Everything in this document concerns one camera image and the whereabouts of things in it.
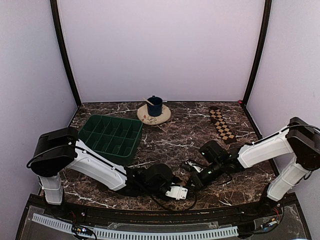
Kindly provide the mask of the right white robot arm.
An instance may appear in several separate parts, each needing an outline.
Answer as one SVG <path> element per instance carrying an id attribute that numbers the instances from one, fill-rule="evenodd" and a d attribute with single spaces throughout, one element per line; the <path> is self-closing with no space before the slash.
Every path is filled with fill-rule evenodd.
<path id="1" fill-rule="evenodd" d="M 274 202 L 281 200 L 305 175 L 320 168 L 320 129 L 293 117 L 287 126 L 256 142 L 227 151 L 211 140 L 199 151 L 209 166 L 190 175 L 188 181 L 196 190 L 210 185 L 223 174 L 242 172 L 266 160 L 293 154 L 281 174 L 269 184 L 267 197 L 255 205 L 255 213 L 266 217 L 274 210 Z"/>

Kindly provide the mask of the brown black checkered sock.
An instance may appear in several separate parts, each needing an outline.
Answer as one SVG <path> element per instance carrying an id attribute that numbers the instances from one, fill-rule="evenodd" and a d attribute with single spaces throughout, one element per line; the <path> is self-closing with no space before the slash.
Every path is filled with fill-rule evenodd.
<path id="1" fill-rule="evenodd" d="M 231 131 L 227 125 L 221 110 L 217 106 L 209 107 L 209 114 L 211 123 L 214 125 L 218 135 L 225 144 L 236 143 L 236 135 Z"/>

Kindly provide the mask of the plain brown sock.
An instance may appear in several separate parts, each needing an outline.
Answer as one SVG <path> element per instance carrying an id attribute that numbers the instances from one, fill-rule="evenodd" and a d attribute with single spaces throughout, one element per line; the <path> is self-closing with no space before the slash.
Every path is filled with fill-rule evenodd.
<path id="1" fill-rule="evenodd" d="M 192 180 L 188 178 L 179 178 L 180 179 L 180 184 L 183 186 L 191 186 L 192 185 Z"/>

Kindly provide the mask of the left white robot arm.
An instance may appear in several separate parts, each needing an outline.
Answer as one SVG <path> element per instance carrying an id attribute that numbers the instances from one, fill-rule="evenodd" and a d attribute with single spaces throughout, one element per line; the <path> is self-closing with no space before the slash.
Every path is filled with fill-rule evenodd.
<path id="1" fill-rule="evenodd" d="M 42 134 L 26 166 L 38 176 L 46 202 L 60 218 L 67 218 L 71 213 L 70 206 L 63 201 L 60 171 L 65 168 L 89 176 L 123 196 L 184 200 L 188 193 L 166 164 L 154 164 L 149 168 L 118 165 L 91 150 L 78 138 L 73 127 Z"/>

